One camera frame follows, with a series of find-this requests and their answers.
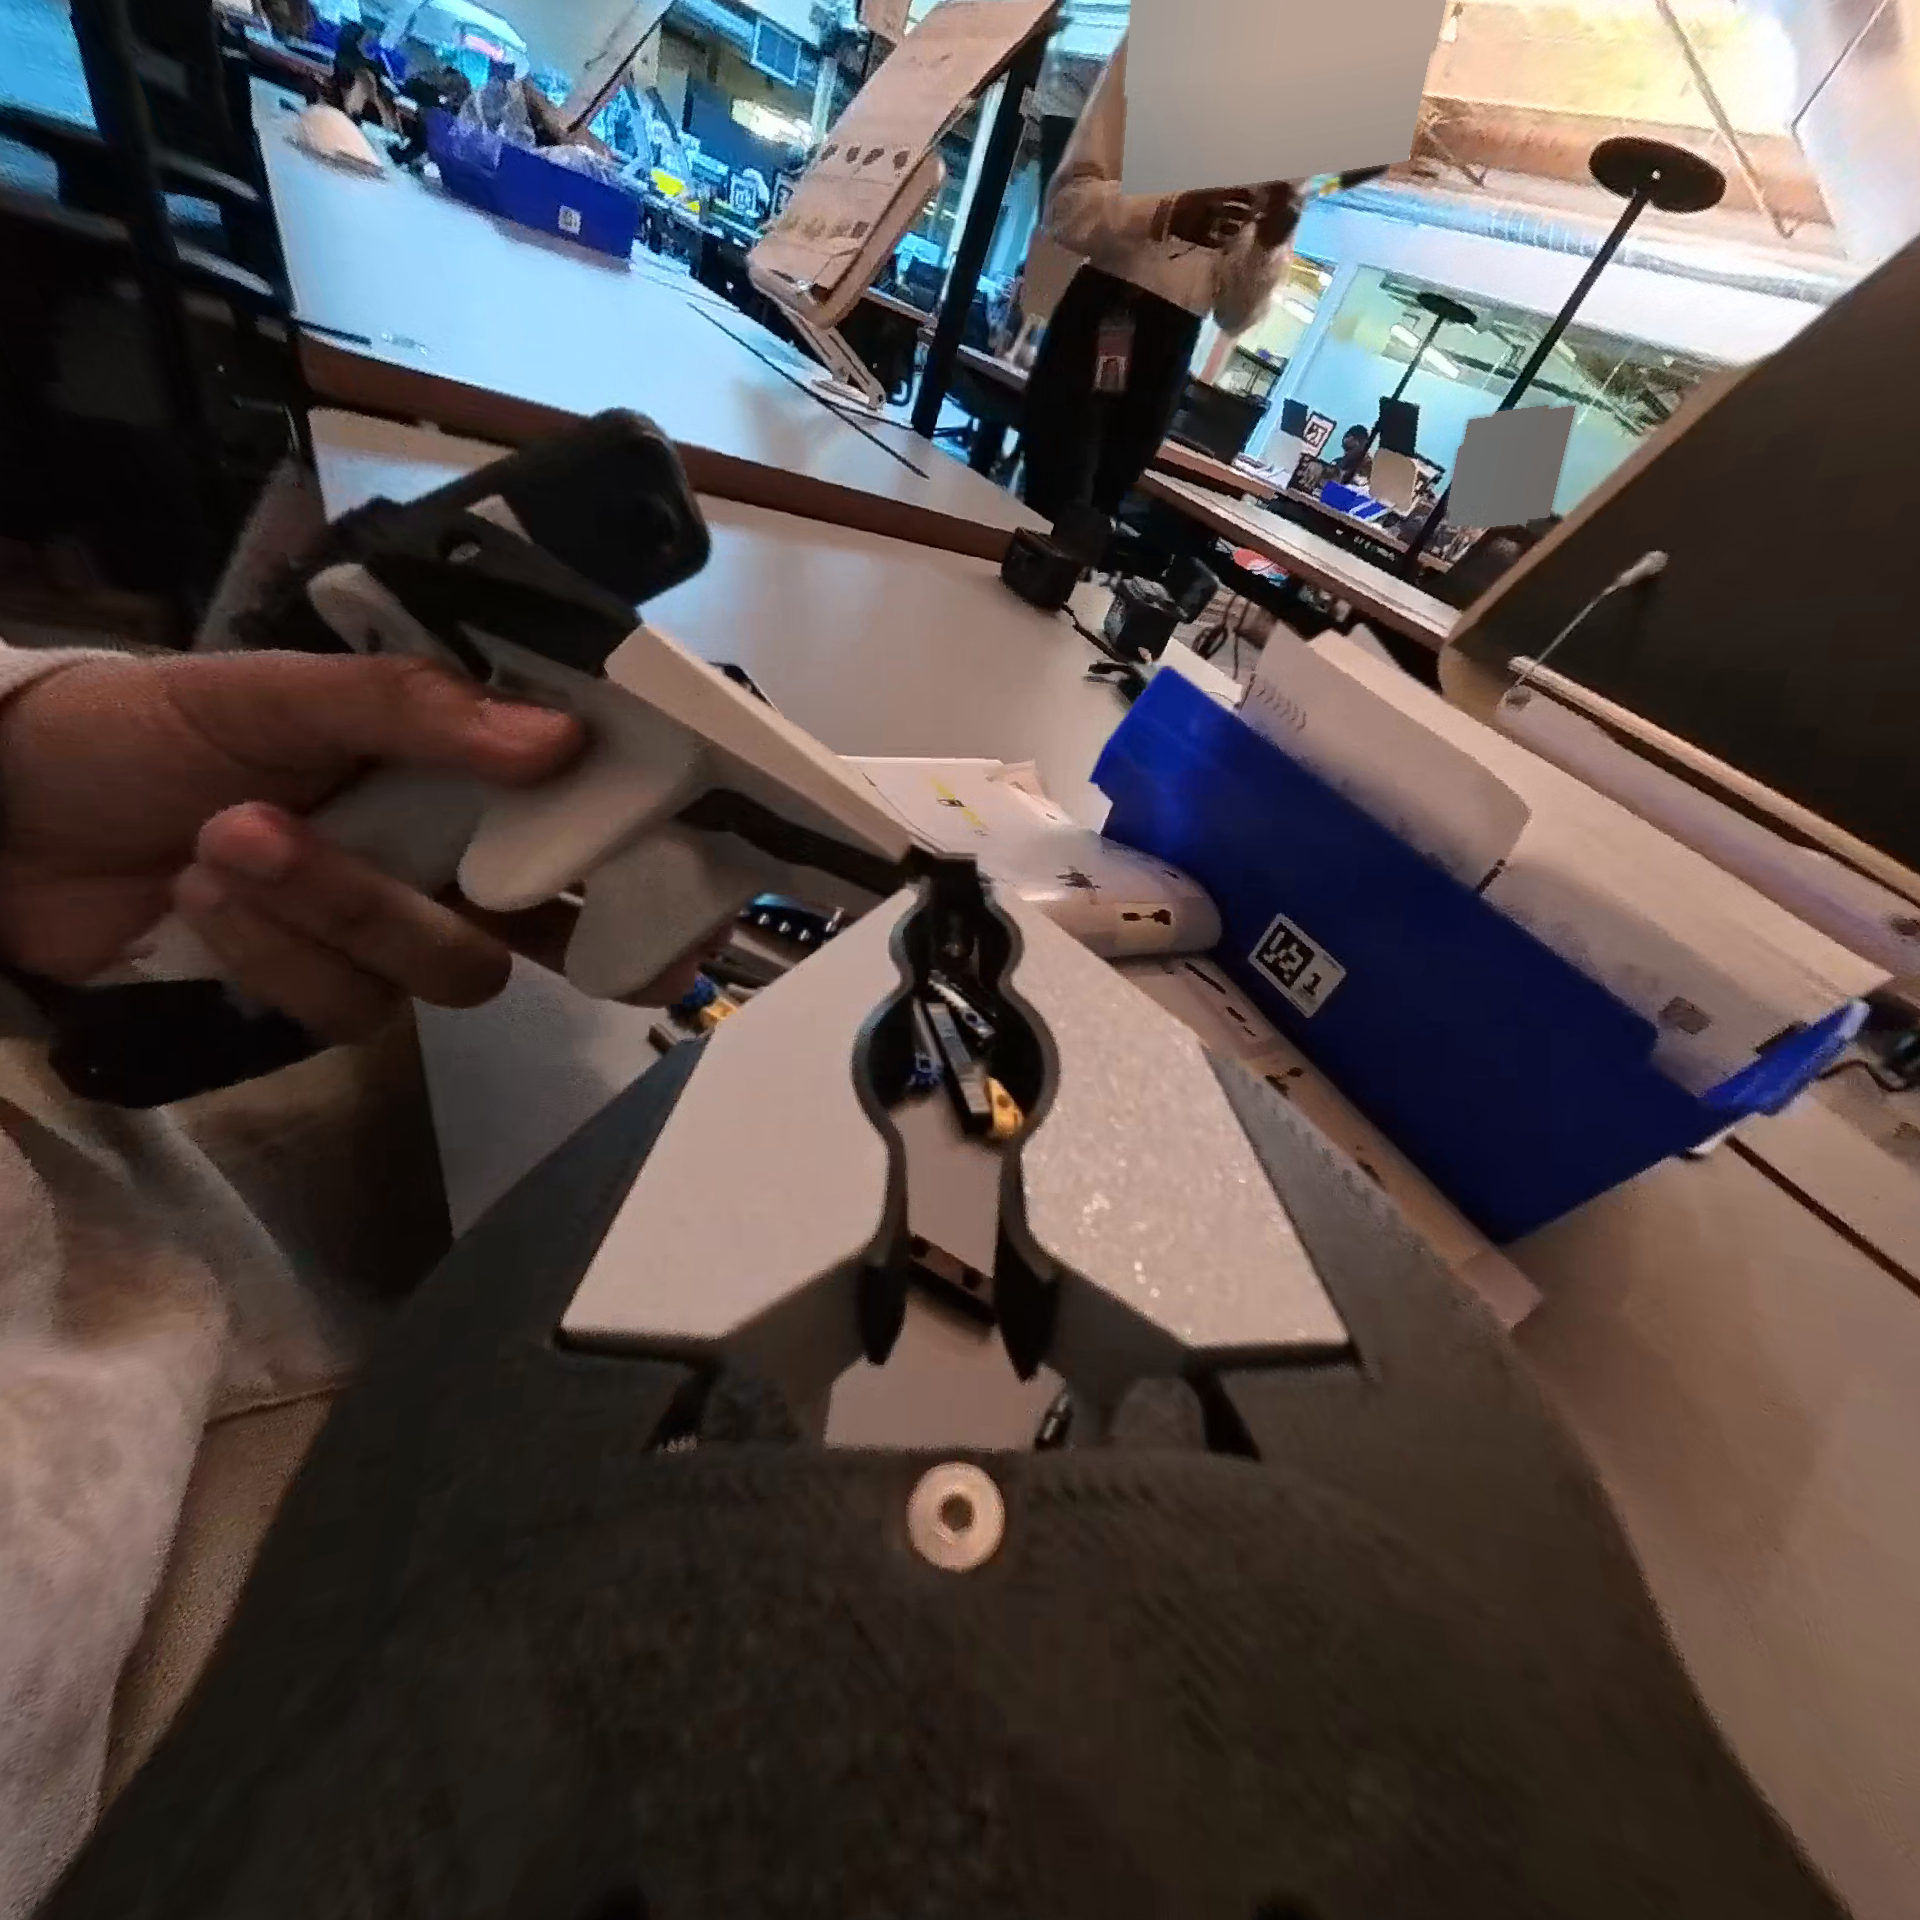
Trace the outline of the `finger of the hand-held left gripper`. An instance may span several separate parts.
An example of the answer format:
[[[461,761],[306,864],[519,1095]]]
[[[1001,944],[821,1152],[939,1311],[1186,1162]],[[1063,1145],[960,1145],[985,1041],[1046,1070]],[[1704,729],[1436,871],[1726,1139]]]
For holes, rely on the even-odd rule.
[[[893,894],[907,835],[849,845],[780,818],[699,829],[668,821],[589,871],[565,950],[565,977],[592,999],[629,999],[725,931],[742,908],[779,893],[790,871]]]
[[[918,856],[858,770],[678,643],[639,627],[605,683],[639,708],[619,757],[639,757],[645,829],[736,834],[824,874],[887,874]]]

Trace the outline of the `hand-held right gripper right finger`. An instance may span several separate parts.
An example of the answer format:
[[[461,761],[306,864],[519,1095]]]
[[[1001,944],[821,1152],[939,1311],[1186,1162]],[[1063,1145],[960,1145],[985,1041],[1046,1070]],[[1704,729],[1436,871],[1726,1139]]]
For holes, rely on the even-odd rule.
[[[996,1371],[1111,1420],[1146,1378],[1350,1362],[1353,1333],[1206,1044],[982,885],[998,995],[1041,1055],[1017,1139],[960,1141],[960,1254],[989,1276]]]

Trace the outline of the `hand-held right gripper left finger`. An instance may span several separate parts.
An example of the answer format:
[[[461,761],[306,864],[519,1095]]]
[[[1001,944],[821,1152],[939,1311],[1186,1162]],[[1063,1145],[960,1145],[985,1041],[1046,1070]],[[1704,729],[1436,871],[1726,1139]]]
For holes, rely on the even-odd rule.
[[[923,902],[898,887],[716,1028],[559,1315],[568,1344],[716,1369],[893,1358],[907,1145],[874,1064]]]

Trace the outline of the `small lego pieces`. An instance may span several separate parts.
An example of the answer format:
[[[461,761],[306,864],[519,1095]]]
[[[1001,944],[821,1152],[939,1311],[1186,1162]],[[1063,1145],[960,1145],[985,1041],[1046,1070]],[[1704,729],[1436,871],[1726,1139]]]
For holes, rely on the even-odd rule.
[[[843,908],[817,908],[780,893],[752,894],[736,912],[730,940],[708,953],[698,979],[668,1007],[656,1044],[668,1046],[671,1034],[708,1032],[742,1009],[748,995],[833,944],[849,920]],[[934,969],[913,988],[909,1028],[903,1095],[946,1091],[966,1139],[1017,1139],[1026,1114],[991,1070],[998,1032],[985,1004],[944,969]]]

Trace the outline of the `person's left forearm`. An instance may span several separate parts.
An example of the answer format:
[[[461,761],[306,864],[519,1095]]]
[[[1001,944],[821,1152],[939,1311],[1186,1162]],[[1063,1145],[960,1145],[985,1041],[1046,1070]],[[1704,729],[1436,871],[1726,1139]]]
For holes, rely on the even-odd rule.
[[[44,687],[47,679],[71,670],[71,666],[94,666],[94,662],[123,662],[125,657],[119,650],[85,650],[85,645],[10,645],[5,643],[5,708],[24,700],[30,691]]]

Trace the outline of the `person's left hand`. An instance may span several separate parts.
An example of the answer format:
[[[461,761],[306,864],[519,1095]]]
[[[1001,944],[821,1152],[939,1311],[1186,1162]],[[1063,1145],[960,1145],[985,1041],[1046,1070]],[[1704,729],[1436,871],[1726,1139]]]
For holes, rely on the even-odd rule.
[[[425,660],[64,657],[5,691],[5,964],[87,983],[180,917],[321,1044],[482,1007],[514,950],[308,813],[383,762],[523,788],[580,752],[570,715]]]

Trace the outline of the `blue plastic bin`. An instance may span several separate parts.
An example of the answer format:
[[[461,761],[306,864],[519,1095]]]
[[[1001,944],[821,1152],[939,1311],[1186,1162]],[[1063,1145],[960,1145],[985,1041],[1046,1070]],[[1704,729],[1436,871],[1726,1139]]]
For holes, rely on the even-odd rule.
[[[1643,1015],[1179,673],[1092,777],[1106,835],[1214,898],[1214,962],[1491,1242],[1783,1114],[1865,1026],[1860,993],[1830,995],[1686,1091]]]

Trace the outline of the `blue storage bin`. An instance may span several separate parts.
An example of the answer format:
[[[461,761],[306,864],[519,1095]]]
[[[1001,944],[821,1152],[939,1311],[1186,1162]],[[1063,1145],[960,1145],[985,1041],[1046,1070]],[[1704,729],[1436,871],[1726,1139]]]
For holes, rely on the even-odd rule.
[[[622,182],[559,162],[559,146],[519,146],[444,108],[425,108],[419,127],[455,203],[629,266],[641,203]]]

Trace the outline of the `black charger block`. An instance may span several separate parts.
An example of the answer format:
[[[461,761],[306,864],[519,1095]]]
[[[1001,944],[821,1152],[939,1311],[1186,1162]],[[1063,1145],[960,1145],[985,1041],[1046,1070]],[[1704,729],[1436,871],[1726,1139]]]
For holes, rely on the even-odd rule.
[[[1073,504],[1042,530],[1014,530],[998,581],[1036,612],[1066,612],[1113,547],[1113,516]]]

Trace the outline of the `black power adapter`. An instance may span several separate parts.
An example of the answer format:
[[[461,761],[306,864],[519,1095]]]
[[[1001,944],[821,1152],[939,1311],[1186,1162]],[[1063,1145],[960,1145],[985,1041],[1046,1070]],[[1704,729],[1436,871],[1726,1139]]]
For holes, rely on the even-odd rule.
[[[1111,609],[1102,617],[1098,636],[1106,652],[1120,662],[1159,662],[1176,636],[1179,627],[1198,622],[1198,617],[1216,598],[1216,575],[1202,571],[1182,589],[1168,589],[1150,580],[1120,580],[1113,586]]]

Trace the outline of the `black slatted rack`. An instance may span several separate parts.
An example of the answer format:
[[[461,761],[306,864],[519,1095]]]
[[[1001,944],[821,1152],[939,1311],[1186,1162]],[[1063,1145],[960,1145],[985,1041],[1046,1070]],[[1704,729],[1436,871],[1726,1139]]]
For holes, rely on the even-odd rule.
[[[5,612],[187,645],[300,402],[246,37],[5,5]]]

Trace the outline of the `white printed paper bag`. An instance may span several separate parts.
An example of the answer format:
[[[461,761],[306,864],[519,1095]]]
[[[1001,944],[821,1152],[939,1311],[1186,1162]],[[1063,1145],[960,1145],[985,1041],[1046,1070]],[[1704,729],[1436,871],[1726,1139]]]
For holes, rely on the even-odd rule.
[[[1241,719],[1655,1028],[1717,1091],[1897,972],[1711,853],[1451,708],[1367,629],[1273,643]]]

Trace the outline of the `cardboard panel on stand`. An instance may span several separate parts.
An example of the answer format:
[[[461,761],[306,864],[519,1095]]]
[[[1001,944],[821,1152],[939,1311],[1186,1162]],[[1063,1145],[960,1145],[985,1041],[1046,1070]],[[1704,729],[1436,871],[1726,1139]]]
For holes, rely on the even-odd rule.
[[[944,138],[1041,51],[1058,5],[935,5],[858,87],[784,209],[748,252],[752,289],[817,359],[812,386],[880,412],[880,379],[843,338],[843,320],[944,188]]]

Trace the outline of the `person's grey hoodie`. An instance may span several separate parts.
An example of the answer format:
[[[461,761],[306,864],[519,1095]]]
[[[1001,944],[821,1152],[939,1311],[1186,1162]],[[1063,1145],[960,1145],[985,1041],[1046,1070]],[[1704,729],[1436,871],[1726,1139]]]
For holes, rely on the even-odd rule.
[[[175,1109],[5,988],[5,1915],[195,1689],[332,1402],[445,1254],[412,1015]]]

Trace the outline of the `short black floor lamp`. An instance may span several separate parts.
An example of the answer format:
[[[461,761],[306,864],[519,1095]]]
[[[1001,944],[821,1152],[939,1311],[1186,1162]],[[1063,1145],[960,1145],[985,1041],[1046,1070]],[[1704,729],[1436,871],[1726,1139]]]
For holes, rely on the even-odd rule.
[[[1415,379],[1415,371],[1424,369],[1424,360],[1435,353],[1435,342],[1446,329],[1479,329],[1479,309],[1446,296],[1446,290],[1420,290],[1415,297],[1415,309],[1425,317],[1425,333],[1410,338],[1410,353],[1408,353],[1408,369],[1399,371],[1398,386],[1392,386],[1392,402],[1404,398],[1408,383]]]

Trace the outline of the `black panel wooden edge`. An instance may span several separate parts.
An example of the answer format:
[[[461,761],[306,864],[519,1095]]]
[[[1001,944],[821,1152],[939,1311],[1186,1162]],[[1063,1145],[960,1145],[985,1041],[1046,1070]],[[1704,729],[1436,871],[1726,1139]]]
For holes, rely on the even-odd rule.
[[[1915,898],[1915,242],[1687,398],[1461,617],[1483,721],[1560,708]]]

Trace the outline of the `tall black floor lamp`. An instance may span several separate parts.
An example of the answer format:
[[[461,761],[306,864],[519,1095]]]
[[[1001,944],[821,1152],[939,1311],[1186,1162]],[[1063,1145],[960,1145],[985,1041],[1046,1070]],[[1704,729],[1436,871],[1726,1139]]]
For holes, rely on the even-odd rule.
[[[1552,352],[1565,336],[1576,309],[1590,302],[1595,281],[1616,263],[1643,209],[1661,209],[1677,219],[1690,219],[1704,209],[1714,209],[1726,198],[1726,173],[1687,146],[1677,146],[1659,138],[1606,138],[1590,154],[1591,182],[1623,203],[1611,231],[1595,242],[1595,256],[1590,258],[1585,273],[1576,275],[1575,290],[1555,309],[1548,333],[1525,359],[1521,371],[1509,383],[1500,398],[1500,412],[1512,412],[1521,393],[1533,386],[1542,369],[1548,364]]]

